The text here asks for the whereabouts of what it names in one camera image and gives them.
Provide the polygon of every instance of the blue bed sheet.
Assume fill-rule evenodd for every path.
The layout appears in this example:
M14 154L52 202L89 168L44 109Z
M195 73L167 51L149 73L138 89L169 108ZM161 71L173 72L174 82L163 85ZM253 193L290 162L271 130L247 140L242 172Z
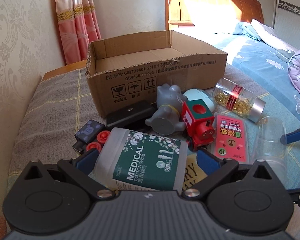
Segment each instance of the blue bed sheet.
M288 77L288 64L276 56L274 48L249 37L224 33L209 35L206 42L227 52L229 64L259 83L300 120L300 93Z

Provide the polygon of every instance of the cardboard box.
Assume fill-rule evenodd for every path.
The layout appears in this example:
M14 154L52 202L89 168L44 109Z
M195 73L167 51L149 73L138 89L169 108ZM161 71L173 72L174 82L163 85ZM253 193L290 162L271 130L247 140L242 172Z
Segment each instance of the cardboard box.
M206 89L223 77L227 53L190 36L167 30L91 42L87 82L102 117L141 100L156 101L156 87L184 92Z

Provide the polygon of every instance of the gold curtain trim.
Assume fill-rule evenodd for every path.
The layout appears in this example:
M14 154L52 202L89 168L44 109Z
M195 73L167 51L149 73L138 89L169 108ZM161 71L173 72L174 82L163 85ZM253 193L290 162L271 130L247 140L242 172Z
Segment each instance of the gold curtain trim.
M82 4L78 4L74 8L69 8L64 11L57 12L57 20L59 22L59 21L74 19L77 16L87 14L95 10L96 8L93 3L84 6Z

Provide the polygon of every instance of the pink curtain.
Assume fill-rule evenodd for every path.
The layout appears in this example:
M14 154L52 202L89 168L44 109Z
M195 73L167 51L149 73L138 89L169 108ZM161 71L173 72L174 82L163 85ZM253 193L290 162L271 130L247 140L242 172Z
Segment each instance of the pink curtain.
M93 0L56 0L67 65L87 59L88 44L101 39Z

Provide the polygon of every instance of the navy blue dice block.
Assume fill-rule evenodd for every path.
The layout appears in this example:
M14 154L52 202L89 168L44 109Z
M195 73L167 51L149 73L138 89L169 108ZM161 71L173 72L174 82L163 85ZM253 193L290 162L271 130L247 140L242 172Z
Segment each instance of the navy blue dice block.
M105 129L105 126L94 120L89 120L87 123L74 135L78 141L85 144L91 143Z

